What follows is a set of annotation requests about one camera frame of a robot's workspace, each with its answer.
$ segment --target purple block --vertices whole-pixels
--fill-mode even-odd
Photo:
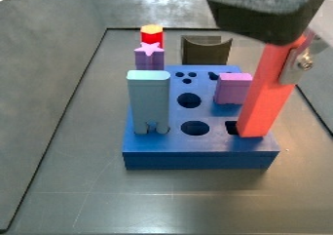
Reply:
[[[221,73],[215,91],[217,104],[243,104],[251,87],[252,76],[248,73]]]
[[[141,43],[135,49],[137,70],[164,70],[164,50],[159,44]]]

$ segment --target purple star block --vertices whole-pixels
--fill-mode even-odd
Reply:
[[[137,70],[164,70],[164,49],[160,43],[140,43],[141,47],[135,49]]]

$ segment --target gray floor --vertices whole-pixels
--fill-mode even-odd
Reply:
[[[333,48],[315,56],[313,69],[305,74],[300,88],[333,135]]]
[[[0,21],[2,233],[105,27],[91,0],[4,0]]]
[[[92,0],[109,28],[216,28],[205,0]]]
[[[181,61],[183,34],[216,33],[167,31],[167,63]],[[253,72],[263,45],[235,38],[229,63]],[[108,31],[8,234],[333,233],[333,140],[299,91],[273,126],[283,152],[268,171],[125,170],[137,46],[137,31]]]

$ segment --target toy block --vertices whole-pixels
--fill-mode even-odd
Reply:
[[[133,132],[148,133],[148,125],[156,123],[156,132],[169,132],[169,84],[167,71],[131,70],[128,87],[133,114]]]
[[[287,46],[267,44],[255,72],[237,130],[241,137],[264,137],[273,125],[295,84],[281,85],[279,77],[292,49],[305,42],[303,36]]]
[[[183,36],[183,64],[225,65],[233,39],[221,41],[221,36]]]
[[[244,104],[251,82],[252,76],[248,73],[221,73],[217,79],[215,102]]]
[[[137,70],[164,70],[164,50],[159,43],[140,43],[141,47],[135,49]]]
[[[160,43],[160,48],[163,48],[163,26],[156,24],[143,26],[140,28],[140,41],[147,44]]]
[[[147,135],[136,135],[129,108],[123,143],[127,169],[267,169],[280,152],[275,136],[241,138],[229,134],[229,123],[236,123],[241,108],[212,100],[217,81],[209,74],[241,73],[241,69],[231,65],[167,65],[164,71],[171,75],[171,129],[161,135],[152,124]]]

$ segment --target small hole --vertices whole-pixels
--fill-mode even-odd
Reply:
[[[208,75],[209,75],[209,79],[211,79],[212,81],[217,81],[219,75],[217,75],[216,73],[208,72]]]
[[[191,121],[183,124],[183,132],[189,136],[203,136],[209,132],[209,126],[204,122]]]
[[[196,73],[191,72],[191,73],[189,73],[189,76],[191,76],[191,77],[196,77]]]
[[[177,73],[176,73],[176,76],[177,76],[177,77],[184,77],[184,73],[183,73],[183,72],[177,72]]]
[[[236,124],[237,124],[236,121],[228,121],[228,122],[225,122],[227,132],[232,136],[237,136],[239,135]]]
[[[193,81],[193,80],[189,79],[189,78],[187,78],[187,79],[183,80],[183,82],[184,82],[185,84],[189,84],[192,81]]]
[[[177,102],[185,108],[196,108],[201,104],[201,99],[196,94],[184,93],[179,96]]]

